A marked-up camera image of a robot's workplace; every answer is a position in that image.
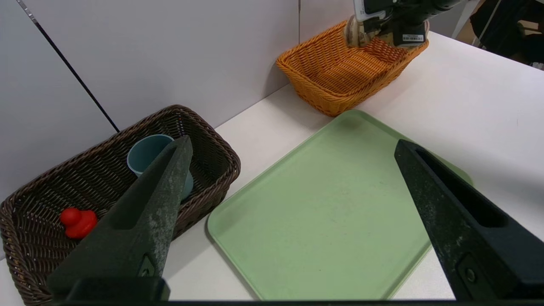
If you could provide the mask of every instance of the white table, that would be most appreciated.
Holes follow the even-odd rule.
[[[465,170],[478,190],[544,238],[544,72],[431,33],[429,48],[358,109]],[[229,195],[332,120],[288,85],[217,128],[240,156]],[[205,231],[173,241],[171,299],[252,299]],[[431,251],[395,298],[453,298]],[[22,305],[5,260],[0,304]]]

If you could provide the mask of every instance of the barcode label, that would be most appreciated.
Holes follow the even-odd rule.
[[[423,41],[423,35],[403,34],[403,41]]]

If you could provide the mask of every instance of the cup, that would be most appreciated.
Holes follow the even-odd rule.
[[[140,139],[132,146],[127,154],[128,168],[139,177],[162,150],[173,141],[172,137],[164,134],[151,135]],[[188,172],[185,179],[185,186],[183,187],[182,199],[189,196],[193,190],[193,184],[193,176],[191,172]]]

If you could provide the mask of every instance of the rubber duck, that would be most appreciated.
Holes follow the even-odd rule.
[[[64,232],[66,236],[72,239],[83,239],[96,226],[98,219],[91,210],[79,210],[71,207],[62,211],[60,222],[66,226]]]

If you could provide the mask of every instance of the basket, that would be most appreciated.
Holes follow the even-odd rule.
[[[429,42],[411,50],[373,39],[364,48],[348,48],[346,21],[282,54],[276,65],[296,93],[328,116],[354,108],[396,79]]]
[[[240,159],[200,116],[187,107],[167,107],[105,142],[38,176],[0,207],[0,230],[15,286],[26,305],[51,300],[47,276],[77,242],[59,221],[67,207],[93,210],[103,217],[136,180],[126,156],[138,140],[152,134],[189,135],[193,144],[191,195],[181,206],[173,238],[210,213],[240,173]]]

